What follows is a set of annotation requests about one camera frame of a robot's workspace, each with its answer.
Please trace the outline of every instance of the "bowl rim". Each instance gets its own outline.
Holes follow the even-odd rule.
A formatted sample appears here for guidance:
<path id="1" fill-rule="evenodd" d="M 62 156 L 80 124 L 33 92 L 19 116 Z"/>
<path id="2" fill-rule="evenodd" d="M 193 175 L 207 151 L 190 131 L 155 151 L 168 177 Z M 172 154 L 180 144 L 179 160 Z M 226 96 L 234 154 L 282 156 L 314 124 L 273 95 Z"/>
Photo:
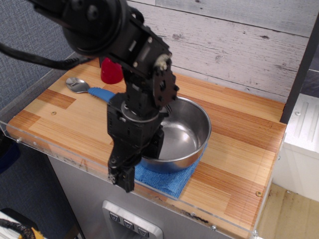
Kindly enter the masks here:
<path id="1" fill-rule="evenodd" d="M 178 100 L 182 100 L 182 101 L 186 101 L 188 103 L 191 103 L 192 105 L 197 107 L 205 115 L 205 117 L 207 118 L 207 120 L 208 120 L 208 135 L 207 135 L 204 143 L 196 151 L 194 151 L 193 153 L 191 153 L 191 154 L 189 154 L 187 156 L 184 156 L 184 157 L 174 158 L 174 159 L 159 159 L 159 158 L 149 158 L 149 157 L 146 157 L 146 156 L 142 155 L 143 159 L 146 159 L 147 161 L 152 161 L 152 162 L 165 162 L 165 163 L 177 162 L 177 161 L 181 161 L 181 160 L 184 160 L 186 158 L 192 157 L 193 155 L 195 155 L 198 152 L 200 152 L 201 150 L 203 150 L 203 148 L 207 145 L 207 143 L 209 141 L 209 138 L 210 138 L 210 135 L 211 135 L 211 121 L 210 121 L 208 113 L 205 111 L 205 109 L 200 104 L 198 104 L 198 103 L 196 103 L 196 102 L 194 102 L 194 101 L 192 101 L 190 99 L 187 99 L 185 97 L 177 97 L 177 99 Z"/>

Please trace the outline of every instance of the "gray wall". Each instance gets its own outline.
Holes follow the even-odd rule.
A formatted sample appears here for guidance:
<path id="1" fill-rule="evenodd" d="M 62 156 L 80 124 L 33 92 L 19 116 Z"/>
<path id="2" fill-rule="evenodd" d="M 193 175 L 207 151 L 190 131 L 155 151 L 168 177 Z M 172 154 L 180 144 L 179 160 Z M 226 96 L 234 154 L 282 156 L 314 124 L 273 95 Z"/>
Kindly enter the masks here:
<path id="1" fill-rule="evenodd" d="M 10 47 L 62 60 L 72 50 L 60 27 L 34 12 L 25 0 L 0 4 L 0 42 Z M 50 69 L 11 59 L 0 53 L 0 109 Z M 46 155 L 20 145 L 21 156 L 0 174 L 0 209 L 12 208 L 37 223 L 49 239 L 62 239 L 74 225 L 60 185 Z"/>

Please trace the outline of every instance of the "spoon head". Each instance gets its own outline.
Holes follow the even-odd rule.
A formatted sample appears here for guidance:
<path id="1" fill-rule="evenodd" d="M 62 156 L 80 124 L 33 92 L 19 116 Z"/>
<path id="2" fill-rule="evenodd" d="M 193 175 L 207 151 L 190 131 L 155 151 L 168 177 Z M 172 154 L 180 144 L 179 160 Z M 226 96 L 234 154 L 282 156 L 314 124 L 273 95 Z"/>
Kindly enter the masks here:
<path id="1" fill-rule="evenodd" d="M 67 88 L 75 93 L 88 92 L 90 89 L 88 83 L 76 77 L 68 78 L 65 83 Z"/>

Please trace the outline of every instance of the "black robotic arm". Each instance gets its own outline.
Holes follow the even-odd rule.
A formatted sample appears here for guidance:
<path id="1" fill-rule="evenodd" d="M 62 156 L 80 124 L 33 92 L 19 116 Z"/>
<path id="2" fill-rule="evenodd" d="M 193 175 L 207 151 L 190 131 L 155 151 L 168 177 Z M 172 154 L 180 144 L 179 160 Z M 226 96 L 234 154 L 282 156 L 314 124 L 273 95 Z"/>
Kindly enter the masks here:
<path id="1" fill-rule="evenodd" d="M 143 25 L 143 15 L 126 0 L 28 1 L 63 27 L 75 52 L 122 65 L 126 92 L 116 94 L 107 110 L 108 134 L 114 142 L 108 167 L 114 184 L 133 190 L 142 155 L 159 156 L 161 122 L 178 91 L 168 45 Z"/>

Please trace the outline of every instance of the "metal bowl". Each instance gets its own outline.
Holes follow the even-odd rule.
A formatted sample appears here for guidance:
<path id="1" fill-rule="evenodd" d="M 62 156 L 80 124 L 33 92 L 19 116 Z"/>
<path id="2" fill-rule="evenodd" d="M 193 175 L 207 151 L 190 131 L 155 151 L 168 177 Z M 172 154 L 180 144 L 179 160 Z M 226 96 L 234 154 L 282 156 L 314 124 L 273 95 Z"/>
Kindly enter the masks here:
<path id="1" fill-rule="evenodd" d="M 178 172 L 191 166 L 207 144 L 211 124 L 197 103 L 178 97 L 170 103 L 172 113 L 161 123 L 164 142 L 159 158 L 142 158 L 141 165 L 158 173 Z"/>

